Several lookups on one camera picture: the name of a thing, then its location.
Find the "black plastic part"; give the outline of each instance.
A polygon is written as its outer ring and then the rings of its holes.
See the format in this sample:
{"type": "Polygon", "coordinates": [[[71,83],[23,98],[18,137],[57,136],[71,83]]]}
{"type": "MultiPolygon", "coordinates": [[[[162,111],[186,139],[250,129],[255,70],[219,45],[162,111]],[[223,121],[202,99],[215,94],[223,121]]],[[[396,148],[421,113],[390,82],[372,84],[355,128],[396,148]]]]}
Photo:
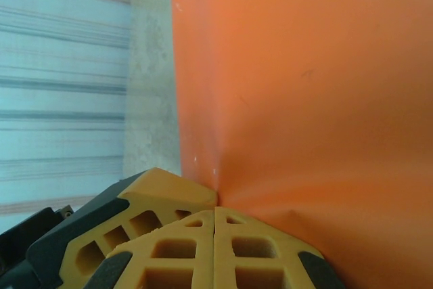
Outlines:
{"type": "Polygon", "coordinates": [[[27,261],[22,261],[0,277],[0,289],[39,289],[41,284],[27,261]]]}
{"type": "Polygon", "coordinates": [[[63,221],[51,208],[38,213],[0,235],[0,275],[26,258],[26,251],[36,240],[63,221]]]}
{"type": "Polygon", "coordinates": [[[131,252],[121,252],[105,259],[83,289],[114,289],[132,257],[131,252]]]}
{"type": "Polygon", "coordinates": [[[30,246],[26,258],[42,289],[54,289],[63,284],[59,271],[68,243],[126,210],[129,202],[117,198],[117,195],[143,173],[111,185],[30,246]]]}
{"type": "Polygon", "coordinates": [[[326,260],[310,252],[300,252],[298,256],[316,289],[345,289],[326,260]]]}

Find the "orange surface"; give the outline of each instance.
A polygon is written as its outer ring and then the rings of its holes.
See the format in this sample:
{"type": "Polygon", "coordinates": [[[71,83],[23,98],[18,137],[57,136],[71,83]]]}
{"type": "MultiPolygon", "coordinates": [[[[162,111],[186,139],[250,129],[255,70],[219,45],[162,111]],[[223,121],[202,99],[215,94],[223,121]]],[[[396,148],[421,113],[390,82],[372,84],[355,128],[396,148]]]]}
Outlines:
{"type": "Polygon", "coordinates": [[[349,288],[433,288],[433,0],[173,0],[183,174],[349,288]]]}

